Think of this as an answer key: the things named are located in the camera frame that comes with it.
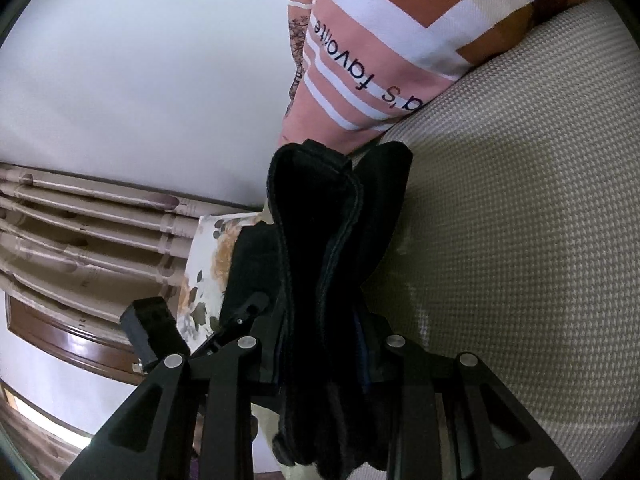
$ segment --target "striped pillow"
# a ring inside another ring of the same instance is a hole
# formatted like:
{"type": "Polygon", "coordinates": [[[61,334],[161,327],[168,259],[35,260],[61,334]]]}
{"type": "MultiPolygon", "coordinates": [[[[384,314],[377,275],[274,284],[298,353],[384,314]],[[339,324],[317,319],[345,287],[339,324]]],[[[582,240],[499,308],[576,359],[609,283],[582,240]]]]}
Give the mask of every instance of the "striped pillow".
{"type": "Polygon", "coordinates": [[[298,70],[281,143],[350,153],[585,0],[289,0],[298,70]]]}

